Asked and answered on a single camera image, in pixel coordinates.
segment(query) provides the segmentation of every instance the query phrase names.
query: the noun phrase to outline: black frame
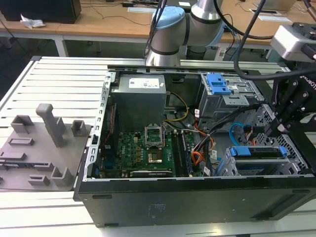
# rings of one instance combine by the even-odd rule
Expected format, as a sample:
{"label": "black frame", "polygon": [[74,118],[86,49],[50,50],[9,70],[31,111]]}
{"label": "black frame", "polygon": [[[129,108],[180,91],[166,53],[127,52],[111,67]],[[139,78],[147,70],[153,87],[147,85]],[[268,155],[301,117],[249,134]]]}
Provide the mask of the black frame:
{"label": "black frame", "polygon": [[[270,101],[269,85],[265,81],[255,84]],[[315,170],[314,145],[303,132],[290,137],[311,170]],[[97,227],[278,220],[316,198],[315,177],[106,182],[78,179],[77,186]]]}

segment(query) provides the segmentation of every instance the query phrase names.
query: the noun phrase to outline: yellow wire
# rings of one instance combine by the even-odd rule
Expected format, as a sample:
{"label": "yellow wire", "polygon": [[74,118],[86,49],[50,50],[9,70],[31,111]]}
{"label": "yellow wire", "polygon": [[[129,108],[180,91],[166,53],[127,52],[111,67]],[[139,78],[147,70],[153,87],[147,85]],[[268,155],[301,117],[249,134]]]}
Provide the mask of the yellow wire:
{"label": "yellow wire", "polygon": [[185,105],[186,107],[186,113],[184,114],[184,116],[182,118],[175,118],[175,119],[164,119],[163,121],[167,121],[167,122],[177,122],[177,121],[181,121],[183,119],[185,119],[188,115],[189,115],[189,107],[187,105],[187,103],[176,93],[174,92],[170,92],[170,94],[174,94],[175,96],[178,97],[178,99],[180,99],[182,101],[182,103]]}

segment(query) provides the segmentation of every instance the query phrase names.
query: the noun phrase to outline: gray fixture plate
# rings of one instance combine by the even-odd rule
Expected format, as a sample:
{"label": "gray fixture plate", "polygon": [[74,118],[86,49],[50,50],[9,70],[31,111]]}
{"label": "gray fixture plate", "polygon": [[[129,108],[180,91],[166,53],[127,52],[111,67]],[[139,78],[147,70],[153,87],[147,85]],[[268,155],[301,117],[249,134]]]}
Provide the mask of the gray fixture plate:
{"label": "gray fixture plate", "polygon": [[[67,167],[69,173],[67,174],[66,184],[57,186],[55,181],[51,179],[53,170],[41,170],[35,168],[18,168],[10,167],[5,170],[4,167],[0,168],[0,189],[15,189],[15,190],[46,190],[46,191],[69,191],[72,189],[75,177],[79,168],[80,160],[86,143],[89,137],[90,125],[86,126],[86,136],[73,136],[71,124],[65,124],[65,132],[63,138],[65,144],[62,147],[56,147],[50,135],[48,134],[45,124],[41,122],[34,122],[34,126],[27,126],[29,134],[16,134],[15,131],[10,135],[7,142],[0,149],[2,152],[25,153],[27,157],[24,160],[16,160],[18,163],[52,163],[56,166],[61,174],[64,173]],[[9,141],[12,138],[32,138],[34,144],[32,146],[11,146]],[[50,181],[48,185],[44,183],[38,185],[31,185],[29,182],[30,175],[46,176]]]}

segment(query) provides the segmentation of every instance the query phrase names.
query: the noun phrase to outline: power supply label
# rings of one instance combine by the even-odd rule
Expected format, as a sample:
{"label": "power supply label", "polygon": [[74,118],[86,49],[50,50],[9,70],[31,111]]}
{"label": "power supply label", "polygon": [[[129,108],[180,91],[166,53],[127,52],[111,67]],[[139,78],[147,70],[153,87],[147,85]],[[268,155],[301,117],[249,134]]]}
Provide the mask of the power supply label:
{"label": "power supply label", "polygon": [[131,78],[129,88],[159,89],[158,78]]}

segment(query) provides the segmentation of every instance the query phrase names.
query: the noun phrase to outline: motherboard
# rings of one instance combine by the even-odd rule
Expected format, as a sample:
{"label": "motherboard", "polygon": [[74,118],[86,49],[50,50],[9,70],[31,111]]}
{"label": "motherboard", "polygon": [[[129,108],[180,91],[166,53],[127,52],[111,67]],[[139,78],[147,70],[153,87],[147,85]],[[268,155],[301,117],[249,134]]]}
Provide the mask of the motherboard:
{"label": "motherboard", "polygon": [[190,132],[162,134],[162,146],[146,146],[146,142],[159,142],[159,133],[120,132],[117,154],[104,156],[100,165],[102,178],[188,176],[200,172],[193,170],[190,154],[195,146]]}

